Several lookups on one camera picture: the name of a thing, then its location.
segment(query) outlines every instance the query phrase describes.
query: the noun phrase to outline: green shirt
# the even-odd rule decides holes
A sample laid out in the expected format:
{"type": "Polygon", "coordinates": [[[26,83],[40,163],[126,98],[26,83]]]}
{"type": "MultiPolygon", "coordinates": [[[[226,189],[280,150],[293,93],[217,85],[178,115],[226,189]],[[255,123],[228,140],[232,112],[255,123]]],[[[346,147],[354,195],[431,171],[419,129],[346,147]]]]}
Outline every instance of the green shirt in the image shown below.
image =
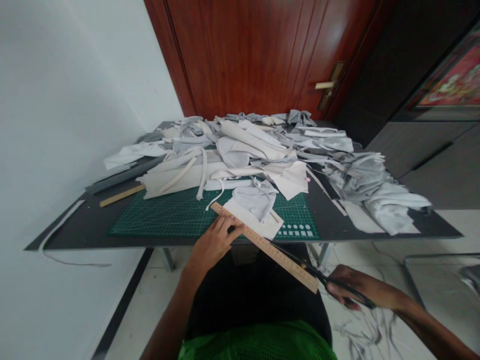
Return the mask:
{"type": "Polygon", "coordinates": [[[199,336],[183,343],[178,358],[337,360],[327,342],[304,321],[255,324],[199,336]]]}

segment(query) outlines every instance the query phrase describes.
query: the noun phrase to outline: wooden stick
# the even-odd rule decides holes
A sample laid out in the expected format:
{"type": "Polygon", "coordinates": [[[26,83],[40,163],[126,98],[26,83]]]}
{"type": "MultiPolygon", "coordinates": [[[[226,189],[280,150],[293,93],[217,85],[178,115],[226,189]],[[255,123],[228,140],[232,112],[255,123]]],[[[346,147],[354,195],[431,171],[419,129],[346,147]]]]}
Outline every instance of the wooden stick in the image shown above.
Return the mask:
{"type": "Polygon", "coordinates": [[[107,205],[110,205],[110,204],[113,204],[114,202],[117,202],[118,200],[129,197],[130,195],[136,194],[139,191],[142,191],[143,189],[145,189],[145,185],[139,185],[139,186],[132,187],[131,189],[128,189],[127,191],[121,192],[117,195],[109,197],[108,199],[100,201],[100,207],[104,208],[107,205]]]}

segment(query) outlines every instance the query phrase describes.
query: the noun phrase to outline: white wall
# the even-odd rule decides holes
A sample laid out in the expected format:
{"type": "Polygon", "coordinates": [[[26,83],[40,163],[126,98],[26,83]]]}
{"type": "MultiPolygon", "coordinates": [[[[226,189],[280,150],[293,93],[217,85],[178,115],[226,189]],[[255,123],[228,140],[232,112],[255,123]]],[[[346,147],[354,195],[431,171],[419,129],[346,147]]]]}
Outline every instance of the white wall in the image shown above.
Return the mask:
{"type": "Polygon", "coordinates": [[[89,358],[142,253],[23,251],[103,157],[179,115],[142,0],[106,2],[0,1],[0,359],[89,358]]]}
{"type": "Polygon", "coordinates": [[[183,117],[143,0],[70,0],[146,131],[183,117]]]}

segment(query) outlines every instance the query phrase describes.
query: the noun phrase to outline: metal ruler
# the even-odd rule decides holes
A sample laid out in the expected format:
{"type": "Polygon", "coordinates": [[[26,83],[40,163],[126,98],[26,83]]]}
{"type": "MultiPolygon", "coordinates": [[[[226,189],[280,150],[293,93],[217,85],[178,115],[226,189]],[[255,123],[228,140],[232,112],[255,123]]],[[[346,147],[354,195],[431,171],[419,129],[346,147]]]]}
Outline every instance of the metal ruler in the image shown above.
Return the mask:
{"type": "MultiPolygon", "coordinates": [[[[212,209],[217,214],[225,212],[227,215],[235,216],[218,202],[214,202],[210,206],[210,209],[212,209]]],[[[319,288],[319,281],[315,276],[308,273],[295,261],[290,259],[287,255],[285,255],[283,252],[273,246],[267,239],[257,234],[248,226],[245,228],[245,230],[243,230],[243,235],[252,243],[254,243],[265,254],[271,257],[278,265],[288,271],[295,279],[305,285],[312,293],[317,293],[317,290],[319,288]]]]}

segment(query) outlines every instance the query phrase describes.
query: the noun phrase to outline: cabinet door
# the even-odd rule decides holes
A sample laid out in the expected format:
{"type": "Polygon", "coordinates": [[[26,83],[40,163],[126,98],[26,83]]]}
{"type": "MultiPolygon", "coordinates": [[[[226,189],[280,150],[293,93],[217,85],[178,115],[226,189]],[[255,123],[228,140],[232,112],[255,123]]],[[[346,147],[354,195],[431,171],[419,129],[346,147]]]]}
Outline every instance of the cabinet door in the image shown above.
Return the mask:
{"type": "Polygon", "coordinates": [[[410,171],[401,182],[427,197],[436,209],[480,209],[480,125],[410,171]]]}
{"type": "Polygon", "coordinates": [[[474,122],[389,122],[366,147],[385,155],[385,166],[401,178],[451,143],[474,122]]]}

